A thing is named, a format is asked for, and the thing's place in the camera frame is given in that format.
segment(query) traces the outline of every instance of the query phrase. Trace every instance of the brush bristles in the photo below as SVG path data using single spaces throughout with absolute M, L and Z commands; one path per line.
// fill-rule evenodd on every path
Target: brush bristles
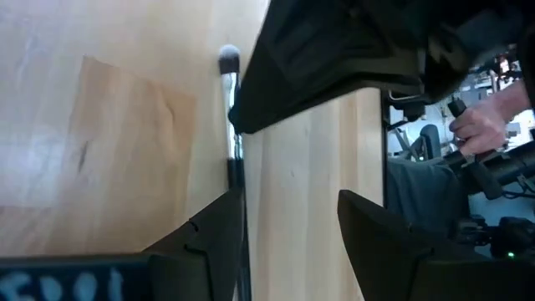
M 240 50 L 234 45 L 221 47 L 218 63 L 221 74 L 240 72 Z

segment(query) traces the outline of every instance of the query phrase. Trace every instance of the metal ferrule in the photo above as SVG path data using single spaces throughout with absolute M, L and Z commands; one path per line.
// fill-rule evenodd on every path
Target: metal ferrule
M 223 99 L 225 101 L 225 115 L 234 105 L 239 85 L 238 73 L 222 74 Z M 242 136 L 237 134 L 234 126 L 227 118 L 227 157 L 228 159 L 243 159 Z

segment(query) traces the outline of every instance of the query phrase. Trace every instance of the brush handle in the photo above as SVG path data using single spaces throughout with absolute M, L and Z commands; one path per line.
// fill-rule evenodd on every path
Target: brush handle
M 225 100 L 225 111 L 234 105 L 236 93 L 239 90 L 239 74 L 222 74 L 223 99 Z M 237 278 L 237 299 L 239 301 L 252 301 L 251 290 L 251 266 L 249 259 L 249 232 L 247 221 L 247 199 L 245 193 L 245 169 L 243 167 L 243 146 L 242 136 L 237 134 L 234 126 L 227 118 L 227 179 L 228 187 L 242 190 L 243 197 L 243 241 L 241 249 L 241 260 Z

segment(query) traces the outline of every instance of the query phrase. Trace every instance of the light wood panel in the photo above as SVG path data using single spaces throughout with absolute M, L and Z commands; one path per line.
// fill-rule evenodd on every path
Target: light wood panel
M 0 254 L 139 251 L 222 194 L 226 117 L 217 53 L 224 43 L 236 44 L 245 69 L 267 5 L 268 0 L 0 0 Z M 113 66 L 93 68 L 141 81 L 148 90 L 168 87 L 162 89 L 181 95 L 178 108 L 191 101 L 185 95 L 192 96 L 195 134 L 187 179 L 185 167 L 179 164 L 178 171 L 172 159 L 175 151 L 186 150 L 156 146 L 157 137 L 187 140 L 175 138 L 164 108 L 144 107 L 141 96 L 139 106 L 104 101 L 111 98 L 93 104 L 78 90 L 79 74 L 103 92 L 109 86 L 87 80 L 92 68 L 84 57 Z M 113 78 L 113 87 L 128 86 Z M 117 114 L 132 129 L 111 118 L 106 120 L 117 131 L 108 132 L 84 118 L 86 110 L 101 106 L 109 110 L 87 114 Z M 156 130 L 156 124 L 147 130 L 130 116 L 135 112 L 147 120 L 163 116 L 156 120 L 168 130 Z M 343 187 L 381 200 L 379 115 L 377 92 L 366 90 L 245 138 L 255 300 L 358 298 L 339 234 L 336 194 Z M 103 135 L 107 146 L 86 147 L 94 135 Z M 98 189 L 89 193 L 74 178 L 75 191 L 64 191 L 64 178 L 76 174 L 84 149 L 82 174 L 100 175 L 93 182 Z M 154 165 L 147 163 L 155 153 Z M 145 163 L 130 165 L 128 156 Z M 161 181 L 145 179 L 142 168 Z M 149 191 L 142 191 L 141 180 L 152 185 Z M 135 188 L 119 193 L 116 185 Z M 160 201 L 136 207 L 126 201 L 137 203 L 146 194 Z M 173 199 L 163 201 L 161 194 Z M 105 202 L 117 196 L 124 199 Z M 136 217 L 127 214 L 132 212 Z M 130 235 L 146 227 L 138 237 Z M 107 228 L 111 233 L 103 233 Z M 107 247 L 120 239 L 123 244 Z
M 245 139 L 254 300 L 356 300 L 342 188 L 382 203 L 379 91 L 365 89 Z
M 11 192 L 3 200 L 21 200 L 4 204 L 0 213 L 0 228 L 6 229 L 0 252 L 125 253 L 178 227 L 195 104 L 191 96 L 84 59 L 60 167 L 20 164 L 32 156 L 43 160 L 45 155 L 34 152 L 46 149 L 0 148 L 3 163 L 18 170 L 14 180 L 25 185 L 28 196 L 0 191 Z M 43 189 L 54 189 L 54 198 L 32 191 L 51 181 L 56 186 Z

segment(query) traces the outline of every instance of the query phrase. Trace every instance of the finger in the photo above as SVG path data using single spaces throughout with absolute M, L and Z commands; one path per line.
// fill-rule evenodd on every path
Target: finger
M 456 130 L 459 130 L 463 126 L 475 124 L 474 121 L 474 110 L 471 108 L 466 109 L 464 113 L 461 114 L 461 116 L 455 118 L 453 122 L 450 123 L 450 131 L 455 132 Z
M 459 151 L 464 155 L 477 155 L 486 151 L 494 150 L 501 146 L 501 136 L 495 135 L 489 138 L 487 135 L 476 135 L 461 146 Z
M 481 134 L 482 129 L 477 125 L 466 125 L 455 131 L 455 136 L 461 139 L 468 139 L 475 135 Z
M 459 148 L 459 150 L 465 145 L 466 141 L 464 140 L 457 140 L 455 145 Z

